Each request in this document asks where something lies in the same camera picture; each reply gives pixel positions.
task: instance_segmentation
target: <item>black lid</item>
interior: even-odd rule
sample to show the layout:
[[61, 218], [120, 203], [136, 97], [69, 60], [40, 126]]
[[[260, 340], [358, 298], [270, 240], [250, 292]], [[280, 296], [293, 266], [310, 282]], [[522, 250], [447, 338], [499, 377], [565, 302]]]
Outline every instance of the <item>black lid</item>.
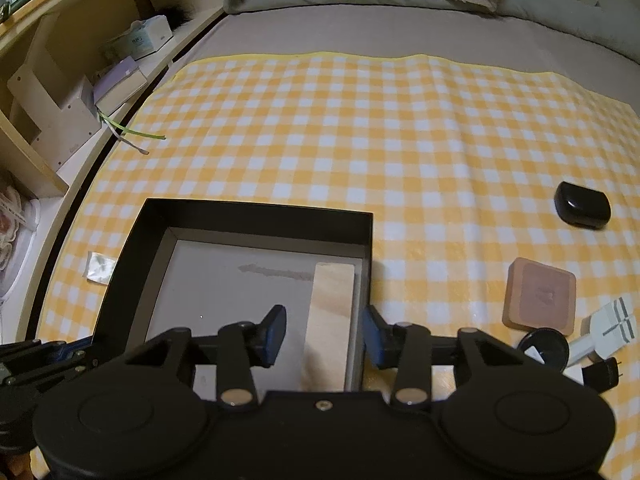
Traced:
[[562, 371], [569, 362], [569, 343], [555, 328], [532, 330], [522, 338], [517, 348], [524, 352], [532, 346], [536, 347], [547, 366]]

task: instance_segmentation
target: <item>black round object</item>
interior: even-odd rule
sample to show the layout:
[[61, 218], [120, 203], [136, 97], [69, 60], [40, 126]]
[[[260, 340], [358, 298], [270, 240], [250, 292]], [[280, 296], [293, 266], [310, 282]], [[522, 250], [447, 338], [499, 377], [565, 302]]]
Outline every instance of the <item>black round object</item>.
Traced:
[[555, 328], [536, 328], [518, 343], [518, 350], [524, 352], [532, 346], [542, 356], [545, 365], [556, 370], [564, 370], [569, 362], [569, 343]]
[[44, 395], [33, 434], [52, 470], [81, 478], [136, 478], [179, 460], [206, 422], [187, 386], [151, 367], [87, 374]]
[[445, 403], [440, 425], [462, 455], [514, 479], [598, 467], [615, 434], [596, 392], [533, 365], [475, 370]]

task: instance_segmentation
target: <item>tissue box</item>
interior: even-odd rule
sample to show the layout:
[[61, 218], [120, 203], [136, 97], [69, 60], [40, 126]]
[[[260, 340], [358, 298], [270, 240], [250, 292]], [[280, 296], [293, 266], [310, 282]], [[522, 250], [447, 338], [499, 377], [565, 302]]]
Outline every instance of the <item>tissue box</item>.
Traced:
[[143, 22], [133, 22], [129, 30], [112, 38], [102, 47], [102, 54], [110, 63], [126, 57], [140, 59], [157, 52], [174, 34], [165, 16], [154, 16]]

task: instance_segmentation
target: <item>wooden shelf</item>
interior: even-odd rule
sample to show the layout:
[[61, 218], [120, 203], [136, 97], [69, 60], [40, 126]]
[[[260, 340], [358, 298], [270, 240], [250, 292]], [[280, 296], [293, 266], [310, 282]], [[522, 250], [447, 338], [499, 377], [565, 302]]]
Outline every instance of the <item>wooden shelf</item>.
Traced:
[[[147, 79], [147, 85], [168, 66], [171, 60], [184, 49], [204, 28], [212, 23], [222, 8], [198, 12], [190, 22], [185, 23], [174, 32], [171, 38], [158, 52], [139, 60], [140, 68]], [[145, 88], [138, 91], [131, 99], [116, 110], [111, 118], [121, 121], [131, 110]], [[40, 279], [47, 263], [53, 243], [58, 236], [62, 222], [76, 198], [81, 184], [105, 146], [110, 130], [103, 127], [84, 143], [65, 164], [57, 171], [57, 177], [68, 186], [62, 198], [46, 198], [40, 200], [40, 223], [32, 241], [31, 249], [25, 258], [22, 270], [8, 300], [2, 306], [2, 341], [12, 342], [25, 337], [31, 307], [40, 284]]]

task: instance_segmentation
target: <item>book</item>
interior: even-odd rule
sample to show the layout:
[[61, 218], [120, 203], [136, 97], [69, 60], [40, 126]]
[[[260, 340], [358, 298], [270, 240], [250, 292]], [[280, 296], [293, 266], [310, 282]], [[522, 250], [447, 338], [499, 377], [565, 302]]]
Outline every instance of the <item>book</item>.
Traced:
[[146, 77], [132, 57], [126, 57], [109, 70], [94, 87], [94, 103], [111, 115], [146, 84]]

